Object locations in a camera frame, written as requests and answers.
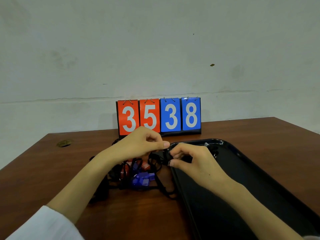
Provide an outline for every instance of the white digit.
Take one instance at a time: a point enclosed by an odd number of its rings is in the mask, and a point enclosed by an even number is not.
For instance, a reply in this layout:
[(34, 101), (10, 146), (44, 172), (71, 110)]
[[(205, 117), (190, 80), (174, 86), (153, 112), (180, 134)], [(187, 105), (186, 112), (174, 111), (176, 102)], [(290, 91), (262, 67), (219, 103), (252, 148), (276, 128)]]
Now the white digit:
[(156, 106), (154, 104), (152, 105), (146, 105), (146, 108), (144, 109), (144, 118), (147, 119), (149, 117), (152, 118), (152, 125), (149, 126), (148, 123), (144, 123), (144, 127), (149, 129), (154, 129), (157, 125), (157, 118), (154, 115), (154, 113), (149, 113), (149, 109), (156, 109)]
[[(194, 103), (188, 103), (186, 105), (186, 112), (188, 113), (188, 115), (186, 116), (186, 125), (188, 127), (190, 127), (190, 128), (195, 127), (196, 124), (197, 124), (198, 119), (197, 119), (197, 116), (195, 115), (196, 111), (197, 111), (197, 107), (196, 107), (196, 105)], [(190, 123), (190, 117), (191, 116), (193, 117), (193, 123), (192, 124)]]
[(173, 104), (168, 104), (165, 107), (165, 111), (169, 111), (169, 109), (172, 109), (172, 113), (170, 113), (170, 118), (173, 118), (173, 124), (169, 124), (169, 122), (166, 122), (165, 125), (168, 129), (172, 130), (174, 128), (176, 128), (176, 126), (178, 125), (178, 119), (176, 116), (174, 116), (177, 112), (176, 107)]
[(130, 115), (128, 116), (128, 121), (131, 121), (132, 126), (130, 128), (127, 127), (127, 125), (123, 125), (123, 128), (127, 131), (127, 132), (133, 132), (134, 129), (136, 128), (136, 121), (133, 119), (134, 117), (134, 109), (130, 106), (126, 106), (123, 108), (122, 113), (126, 114), (127, 111), (130, 111)]

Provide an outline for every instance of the brown table top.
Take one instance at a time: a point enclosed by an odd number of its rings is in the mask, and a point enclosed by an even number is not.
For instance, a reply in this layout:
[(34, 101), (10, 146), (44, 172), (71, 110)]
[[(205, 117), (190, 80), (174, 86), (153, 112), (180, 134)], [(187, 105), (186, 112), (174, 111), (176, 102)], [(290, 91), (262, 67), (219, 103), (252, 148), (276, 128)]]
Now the brown table top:
[[(47, 204), (91, 156), (118, 138), (117, 129), (48, 134), (0, 170), (0, 239)], [(202, 135), (166, 137), (170, 142), (217, 138), (230, 142), (320, 215), (320, 135), (280, 119), (202, 123)], [(72, 144), (59, 148), (59, 141)], [(171, 172), (159, 177), (172, 188)], [(179, 201), (158, 190), (110, 190), (77, 222), (85, 239), (191, 239)]]

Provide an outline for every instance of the black tray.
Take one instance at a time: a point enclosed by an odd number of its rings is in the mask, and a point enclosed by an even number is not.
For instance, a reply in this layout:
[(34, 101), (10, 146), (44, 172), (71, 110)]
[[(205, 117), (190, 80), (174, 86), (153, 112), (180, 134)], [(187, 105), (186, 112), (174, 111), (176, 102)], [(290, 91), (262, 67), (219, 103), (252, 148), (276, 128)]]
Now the black tray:
[[(320, 235), (320, 217), (233, 145), (219, 139), (185, 143), (202, 146), (205, 142), (209, 144), (211, 153), (216, 151), (216, 161), (231, 178), (244, 185), (258, 201), (298, 234)], [(257, 239), (226, 202), (197, 185), (181, 170), (171, 169), (196, 239)]]

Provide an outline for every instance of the white wall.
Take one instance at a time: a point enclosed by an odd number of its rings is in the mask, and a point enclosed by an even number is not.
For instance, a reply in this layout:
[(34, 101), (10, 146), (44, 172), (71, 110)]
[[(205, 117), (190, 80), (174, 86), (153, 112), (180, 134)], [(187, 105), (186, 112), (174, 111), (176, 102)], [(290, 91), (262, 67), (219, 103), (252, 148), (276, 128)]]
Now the white wall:
[(199, 96), (202, 121), (320, 133), (320, 0), (0, 0), (0, 168), (115, 101)]

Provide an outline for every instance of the red number card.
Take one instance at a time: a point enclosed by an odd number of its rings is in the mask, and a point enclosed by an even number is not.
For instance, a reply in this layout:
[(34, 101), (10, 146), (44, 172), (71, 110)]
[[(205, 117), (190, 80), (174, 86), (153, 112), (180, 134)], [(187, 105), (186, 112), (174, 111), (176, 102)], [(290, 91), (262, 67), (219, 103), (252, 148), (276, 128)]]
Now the red number card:
[(160, 132), (159, 99), (140, 100), (140, 122), (142, 126)]
[(118, 101), (119, 135), (129, 135), (140, 126), (138, 100)]

